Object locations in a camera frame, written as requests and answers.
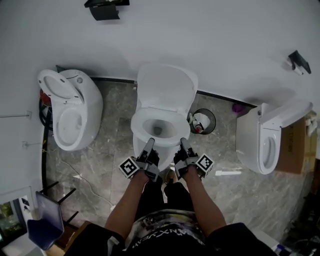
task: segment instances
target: black t-shirt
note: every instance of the black t-shirt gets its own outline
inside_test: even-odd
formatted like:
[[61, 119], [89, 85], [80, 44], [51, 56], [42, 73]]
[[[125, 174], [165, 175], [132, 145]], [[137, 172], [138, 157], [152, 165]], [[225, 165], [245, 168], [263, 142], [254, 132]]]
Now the black t-shirt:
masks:
[[138, 219], [128, 239], [89, 224], [65, 256], [276, 255], [243, 224], [227, 225], [205, 239], [194, 212], [161, 210]]

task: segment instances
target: white toilet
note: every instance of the white toilet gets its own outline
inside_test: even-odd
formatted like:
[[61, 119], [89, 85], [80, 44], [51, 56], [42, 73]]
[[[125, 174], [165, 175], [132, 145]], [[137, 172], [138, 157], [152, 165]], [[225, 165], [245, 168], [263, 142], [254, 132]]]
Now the white toilet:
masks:
[[281, 128], [311, 111], [313, 104], [293, 100], [281, 107], [263, 103], [236, 120], [236, 154], [243, 165], [259, 174], [271, 173], [277, 165]]
[[198, 77], [183, 68], [151, 63], [137, 78], [137, 104], [131, 119], [134, 154], [138, 157], [150, 138], [163, 171], [173, 161], [181, 138], [189, 138], [187, 115], [198, 89]]
[[91, 78], [79, 70], [43, 70], [38, 83], [51, 99], [53, 134], [65, 151], [88, 146], [100, 129], [103, 99]]

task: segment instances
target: sleeve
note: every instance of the sleeve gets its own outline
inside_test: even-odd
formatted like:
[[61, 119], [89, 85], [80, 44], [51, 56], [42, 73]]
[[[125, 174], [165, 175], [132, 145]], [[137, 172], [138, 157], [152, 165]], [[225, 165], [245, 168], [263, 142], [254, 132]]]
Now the sleeve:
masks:
[[121, 235], [101, 226], [89, 224], [75, 238], [65, 256], [118, 256], [124, 248], [125, 240]]
[[227, 225], [213, 231], [209, 235], [206, 245], [209, 247], [209, 251], [219, 252], [221, 255], [276, 255], [271, 248], [258, 240], [243, 223]]

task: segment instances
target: chair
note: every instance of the chair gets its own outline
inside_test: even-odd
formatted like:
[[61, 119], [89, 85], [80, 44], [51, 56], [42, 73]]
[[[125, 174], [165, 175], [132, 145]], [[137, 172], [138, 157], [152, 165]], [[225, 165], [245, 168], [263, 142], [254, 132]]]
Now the chair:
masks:
[[35, 192], [40, 219], [29, 219], [26, 223], [29, 239], [44, 251], [53, 246], [55, 241], [64, 233], [64, 225], [67, 225], [79, 213], [77, 211], [67, 221], [63, 221], [60, 209], [60, 204], [76, 190], [75, 188], [58, 202], [42, 194], [58, 183], [57, 181], [40, 192]]

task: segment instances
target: brown shoe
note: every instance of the brown shoe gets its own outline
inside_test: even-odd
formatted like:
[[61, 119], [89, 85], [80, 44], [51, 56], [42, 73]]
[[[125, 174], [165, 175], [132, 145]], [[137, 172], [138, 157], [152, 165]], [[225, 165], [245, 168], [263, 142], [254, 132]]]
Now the brown shoe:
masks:
[[174, 170], [169, 169], [165, 175], [165, 184], [176, 183], [177, 176]]

